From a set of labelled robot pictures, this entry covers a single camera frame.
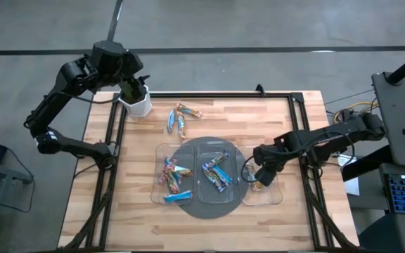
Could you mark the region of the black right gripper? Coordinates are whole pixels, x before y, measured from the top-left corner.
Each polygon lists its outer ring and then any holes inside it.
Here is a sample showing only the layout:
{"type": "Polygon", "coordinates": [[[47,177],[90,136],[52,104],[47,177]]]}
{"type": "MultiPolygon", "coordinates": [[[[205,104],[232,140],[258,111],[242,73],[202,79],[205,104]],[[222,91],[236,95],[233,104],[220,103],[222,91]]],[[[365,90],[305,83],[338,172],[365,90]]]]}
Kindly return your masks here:
{"type": "Polygon", "coordinates": [[[282,171],[284,167],[284,152],[275,145],[261,144],[253,149],[253,159],[255,163],[262,166],[258,171],[258,181],[263,186],[269,186],[277,175],[277,171],[282,171]]]}

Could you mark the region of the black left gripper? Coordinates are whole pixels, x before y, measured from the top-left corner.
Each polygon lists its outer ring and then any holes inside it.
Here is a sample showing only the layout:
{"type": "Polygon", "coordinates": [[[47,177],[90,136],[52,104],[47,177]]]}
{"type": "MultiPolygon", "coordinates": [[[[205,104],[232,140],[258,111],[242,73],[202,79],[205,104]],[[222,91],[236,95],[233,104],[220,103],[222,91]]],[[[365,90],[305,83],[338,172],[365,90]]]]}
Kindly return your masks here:
{"type": "Polygon", "coordinates": [[[120,62],[120,82],[131,83],[131,99],[133,101],[144,99],[144,83],[135,77],[135,74],[143,69],[143,63],[137,54],[126,50],[120,62]]]}

